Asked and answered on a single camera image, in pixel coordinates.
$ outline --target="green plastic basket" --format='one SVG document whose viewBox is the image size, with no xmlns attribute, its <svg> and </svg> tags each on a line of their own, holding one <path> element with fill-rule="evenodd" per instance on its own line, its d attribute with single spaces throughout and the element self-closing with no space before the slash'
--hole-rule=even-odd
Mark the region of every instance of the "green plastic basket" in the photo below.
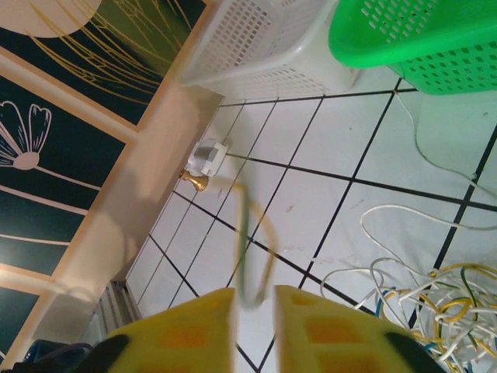
<svg viewBox="0 0 497 373">
<path fill-rule="evenodd" d="M 345 65 L 387 65 L 426 93 L 497 89 L 497 0 L 342 0 L 329 46 Z"/>
</svg>

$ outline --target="white flower drawing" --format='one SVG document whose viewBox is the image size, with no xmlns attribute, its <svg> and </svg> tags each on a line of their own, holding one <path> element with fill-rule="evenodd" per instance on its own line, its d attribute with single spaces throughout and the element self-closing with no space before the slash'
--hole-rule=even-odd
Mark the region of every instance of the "white flower drawing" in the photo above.
<svg viewBox="0 0 497 373">
<path fill-rule="evenodd" d="M 0 168 L 13 167 L 25 171 L 37 169 L 59 179 L 100 190 L 98 186 L 72 179 L 38 165 L 51 121 L 52 113 L 47 108 L 32 103 L 26 126 L 16 104 L 12 101 L 0 103 Z"/>
</svg>

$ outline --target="laundry basket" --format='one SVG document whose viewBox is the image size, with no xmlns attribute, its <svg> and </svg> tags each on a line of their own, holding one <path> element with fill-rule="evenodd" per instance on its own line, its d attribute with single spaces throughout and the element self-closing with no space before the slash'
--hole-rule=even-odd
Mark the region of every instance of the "laundry basket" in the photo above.
<svg viewBox="0 0 497 373">
<path fill-rule="evenodd" d="M 497 0 L 343 0 L 329 47 L 432 94 L 497 89 Z"/>
<path fill-rule="evenodd" d="M 270 99 L 347 90 L 357 70 L 329 53 L 334 0 L 224 0 L 182 75 L 223 96 Z"/>
</svg>

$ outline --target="dark green wall mural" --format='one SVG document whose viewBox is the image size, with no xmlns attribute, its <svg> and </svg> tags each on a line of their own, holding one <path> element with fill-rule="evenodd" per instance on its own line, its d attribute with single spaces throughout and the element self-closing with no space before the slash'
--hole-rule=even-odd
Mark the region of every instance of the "dark green wall mural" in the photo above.
<svg viewBox="0 0 497 373">
<path fill-rule="evenodd" d="M 123 148 L 0 77 L 0 263 L 51 275 Z"/>
<path fill-rule="evenodd" d="M 0 46 L 132 124 L 205 8 L 202 0 L 22 0 L 10 6 L 16 14 L 29 6 L 24 13 L 37 17 L 30 22 L 44 28 L 27 33 L 2 25 L 0 16 Z M 81 27 L 66 30 L 62 17 Z"/>
<path fill-rule="evenodd" d="M 0 288 L 0 351 L 7 354 L 39 296 Z"/>
</svg>

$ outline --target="white plastic basket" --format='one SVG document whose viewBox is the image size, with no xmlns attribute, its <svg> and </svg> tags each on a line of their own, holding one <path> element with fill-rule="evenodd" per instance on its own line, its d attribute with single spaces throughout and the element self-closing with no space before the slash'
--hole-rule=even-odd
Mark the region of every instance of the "white plastic basket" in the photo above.
<svg viewBox="0 0 497 373">
<path fill-rule="evenodd" d="M 182 75 L 223 96 L 269 99 L 347 90 L 357 70 L 328 48 L 336 0 L 224 0 Z"/>
</svg>

